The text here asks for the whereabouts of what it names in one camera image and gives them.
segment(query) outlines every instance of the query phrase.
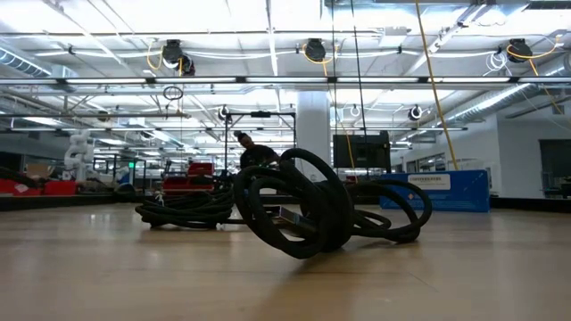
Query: banner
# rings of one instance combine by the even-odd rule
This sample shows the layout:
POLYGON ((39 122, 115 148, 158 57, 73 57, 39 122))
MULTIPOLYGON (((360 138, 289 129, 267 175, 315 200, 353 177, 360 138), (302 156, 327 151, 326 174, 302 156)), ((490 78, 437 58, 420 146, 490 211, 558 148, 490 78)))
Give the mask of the banner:
MULTIPOLYGON (((490 211, 490 187, 485 170, 458 170, 415 174, 384 174, 382 179, 395 179, 412 183, 426 192, 432 200, 434 210, 447 211, 490 211)), ((415 210, 422 210, 422 200, 411 190, 391 186, 404 197, 415 210)), ((400 207, 386 197, 381 197, 382 209, 400 207)))

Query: person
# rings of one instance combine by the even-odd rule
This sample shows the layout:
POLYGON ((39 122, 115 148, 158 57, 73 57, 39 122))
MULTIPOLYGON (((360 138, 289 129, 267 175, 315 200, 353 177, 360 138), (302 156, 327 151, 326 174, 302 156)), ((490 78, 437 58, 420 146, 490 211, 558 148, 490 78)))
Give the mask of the person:
POLYGON ((246 149, 245 152, 242 153, 242 156, 240 156, 240 169, 279 161, 279 156, 273 149, 262 144, 255 144, 252 138, 246 133, 236 131, 234 132, 234 136, 238 139, 240 145, 246 149))

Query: red box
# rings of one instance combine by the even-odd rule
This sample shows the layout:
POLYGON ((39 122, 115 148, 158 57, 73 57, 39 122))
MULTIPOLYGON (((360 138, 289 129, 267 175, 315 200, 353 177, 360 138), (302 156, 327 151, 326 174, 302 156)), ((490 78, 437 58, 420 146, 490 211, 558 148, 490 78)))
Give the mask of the red box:
POLYGON ((75 195, 77 185, 74 181, 50 181, 44 188, 45 195, 75 195))
POLYGON ((42 190, 38 188, 27 188, 25 191, 19 191, 16 186, 20 183, 16 183, 11 179, 0 178, 0 193, 10 193, 12 196, 37 196, 41 195, 42 190))

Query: coiled cable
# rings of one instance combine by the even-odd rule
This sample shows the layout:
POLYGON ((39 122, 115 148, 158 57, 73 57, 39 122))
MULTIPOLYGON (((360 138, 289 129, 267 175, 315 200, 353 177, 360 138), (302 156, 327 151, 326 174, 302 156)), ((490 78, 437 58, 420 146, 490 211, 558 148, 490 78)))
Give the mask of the coiled cable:
POLYGON ((243 224, 241 219, 229 219, 234 206, 232 190, 211 193, 196 192, 167 200, 164 205, 146 201, 135 211, 151 228, 172 224, 188 228, 211 229, 217 224, 243 224))
POLYGON ((417 239, 420 228, 432 215, 430 199, 415 185, 396 180, 379 180, 345 188, 329 165, 303 149, 285 151, 279 162, 279 171, 257 167, 243 169, 235 179, 234 197, 244 222, 261 240, 297 259, 307 259, 321 251, 337 250, 352 235, 409 243, 417 239), (309 162, 325 176, 326 181, 312 183, 288 161, 293 158, 309 162), (420 217, 389 185, 406 187, 420 197, 424 203, 420 217), (317 233, 301 241, 287 239, 266 214, 260 198, 261 188, 273 188, 298 198, 303 216, 316 222, 317 233), (365 210, 355 210, 353 201, 358 196, 365 195, 385 196, 396 202, 407 214, 410 224, 390 228, 391 221, 388 218, 365 210))
POLYGON ((417 186, 396 180, 378 180, 345 187, 335 172, 315 154, 299 148, 285 151, 279 170, 249 167, 238 173, 230 190, 198 193, 165 202, 146 202, 136 208, 151 227, 174 224, 190 228, 215 228, 217 224, 246 224, 262 241, 297 259, 319 252, 335 251, 352 235, 385 238, 397 243, 417 239, 420 228, 432 215, 432 203, 417 186), (312 183, 291 162, 302 159, 321 172, 326 181, 312 183), (424 203, 420 216, 390 186, 405 187, 424 203), (316 232, 301 241, 286 238, 269 217, 260 190, 272 188, 292 195, 301 204, 302 215, 315 223, 316 232), (385 196, 404 210, 410 223, 392 227, 390 219, 353 207, 360 196, 385 196), (229 219, 236 205, 243 220, 229 219))

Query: white pillar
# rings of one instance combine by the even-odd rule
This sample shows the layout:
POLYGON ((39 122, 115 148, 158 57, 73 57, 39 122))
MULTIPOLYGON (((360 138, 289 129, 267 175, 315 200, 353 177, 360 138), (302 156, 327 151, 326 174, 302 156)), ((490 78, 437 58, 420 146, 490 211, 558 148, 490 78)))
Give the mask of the white pillar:
MULTIPOLYGON (((331 165, 331 132, 327 92, 298 92, 296 113, 297 146, 313 152, 331 165)), ((313 182, 325 179, 306 161, 298 160, 295 165, 313 182)))

